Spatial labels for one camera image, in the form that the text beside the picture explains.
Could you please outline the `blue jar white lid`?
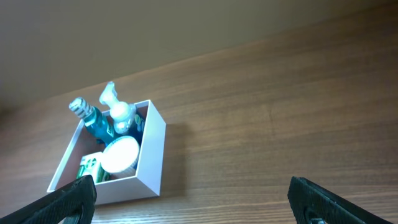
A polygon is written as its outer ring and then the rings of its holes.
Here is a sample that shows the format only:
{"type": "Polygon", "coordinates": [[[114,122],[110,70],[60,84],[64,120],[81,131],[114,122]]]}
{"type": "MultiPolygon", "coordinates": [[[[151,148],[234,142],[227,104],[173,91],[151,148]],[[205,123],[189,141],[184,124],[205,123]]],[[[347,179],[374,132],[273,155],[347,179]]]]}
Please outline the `blue jar white lid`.
{"type": "Polygon", "coordinates": [[[101,156],[102,168],[117,179],[136,174],[140,145],[132,136],[122,136],[108,144],[101,156]]]}

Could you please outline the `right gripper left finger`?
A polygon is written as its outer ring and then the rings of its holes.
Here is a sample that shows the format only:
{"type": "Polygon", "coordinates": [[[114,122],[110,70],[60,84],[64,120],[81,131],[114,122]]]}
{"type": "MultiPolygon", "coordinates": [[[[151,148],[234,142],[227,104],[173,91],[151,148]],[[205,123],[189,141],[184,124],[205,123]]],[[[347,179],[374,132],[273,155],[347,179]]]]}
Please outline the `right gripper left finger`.
{"type": "Polygon", "coordinates": [[[29,205],[1,218],[1,223],[91,223],[97,192],[84,175],[29,205]]]}

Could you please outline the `green soap box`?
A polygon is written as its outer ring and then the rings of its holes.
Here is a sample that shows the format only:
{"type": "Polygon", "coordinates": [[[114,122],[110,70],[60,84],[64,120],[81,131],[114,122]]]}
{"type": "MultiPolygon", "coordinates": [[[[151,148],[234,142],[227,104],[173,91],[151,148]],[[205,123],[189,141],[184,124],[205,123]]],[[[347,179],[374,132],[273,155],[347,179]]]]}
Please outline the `green soap box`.
{"type": "Polygon", "coordinates": [[[102,166],[102,152],[85,155],[81,158],[76,179],[84,175],[91,175],[94,183],[106,182],[110,179],[110,174],[102,166]]]}

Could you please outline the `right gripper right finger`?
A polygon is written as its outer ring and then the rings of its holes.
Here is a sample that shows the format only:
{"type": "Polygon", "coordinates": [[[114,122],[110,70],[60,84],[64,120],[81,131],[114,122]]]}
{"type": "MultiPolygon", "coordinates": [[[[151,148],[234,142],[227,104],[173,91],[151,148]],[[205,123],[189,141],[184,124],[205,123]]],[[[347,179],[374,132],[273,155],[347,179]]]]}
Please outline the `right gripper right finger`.
{"type": "Polygon", "coordinates": [[[291,178],[287,196],[299,224],[392,224],[304,177],[291,178]]]}

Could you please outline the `blue mouthwash bottle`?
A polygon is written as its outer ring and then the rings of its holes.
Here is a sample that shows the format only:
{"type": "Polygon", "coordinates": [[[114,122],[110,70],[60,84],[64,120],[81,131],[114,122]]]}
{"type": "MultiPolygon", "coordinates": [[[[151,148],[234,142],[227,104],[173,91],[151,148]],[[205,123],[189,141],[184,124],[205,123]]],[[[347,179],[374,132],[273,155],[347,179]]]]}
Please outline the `blue mouthwash bottle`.
{"type": "Polygon", "coordinates": [[[82,97],[75,98],[70,104],[69,109],[79,117],[85,125],[87,131],[92,134],[100,144],[112,143],[117,137],[113,125],[109,123],[102,112],[89,104],[82,97]]]}

